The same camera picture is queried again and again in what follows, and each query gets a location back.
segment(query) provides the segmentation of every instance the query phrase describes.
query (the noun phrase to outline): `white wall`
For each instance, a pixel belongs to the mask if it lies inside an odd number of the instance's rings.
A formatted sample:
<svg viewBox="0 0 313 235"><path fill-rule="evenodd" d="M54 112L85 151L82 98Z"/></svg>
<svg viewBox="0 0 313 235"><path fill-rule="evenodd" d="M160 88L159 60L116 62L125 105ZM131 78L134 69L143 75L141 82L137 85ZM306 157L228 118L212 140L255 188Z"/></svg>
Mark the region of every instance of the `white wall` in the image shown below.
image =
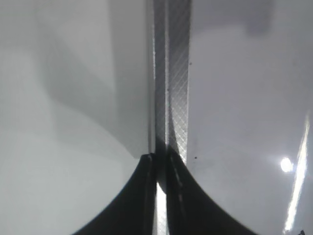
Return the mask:
<svg viewBox="0 0 313 235"><path fill-rule="evenodd" d="M311 0L193 1L187 166L208 195L262 235L285 227L313 109L312 9ZM293 235L313 233L311 133L308 140ZM285 156L293 172L281 170Z"/></svg>
<svg viewBox="0 0 313 235"><path fill-rule="evenodd" d="M0 234L68 235L148 152L145 0L0 2Z"/></svg>

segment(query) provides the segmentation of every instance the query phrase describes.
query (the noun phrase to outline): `black curved edge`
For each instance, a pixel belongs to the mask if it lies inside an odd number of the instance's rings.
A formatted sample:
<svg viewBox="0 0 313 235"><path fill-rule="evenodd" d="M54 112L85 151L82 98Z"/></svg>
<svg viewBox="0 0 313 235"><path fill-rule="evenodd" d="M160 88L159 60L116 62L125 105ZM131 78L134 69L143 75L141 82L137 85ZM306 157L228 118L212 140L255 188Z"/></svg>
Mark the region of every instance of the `black curved edge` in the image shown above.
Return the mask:
<svg viewBox="0 0 313 235"><path fill-rule="evenodd" d="M255 235L201 189L179 154L171 148L166 165L167 215L171 235Z"/></svg>
<svg viewBox="0 0 313 235"><path fill-rule="evenodd" d="M142 155L115 199L73 235L151 235L156 196L154 154Z"/></svg>

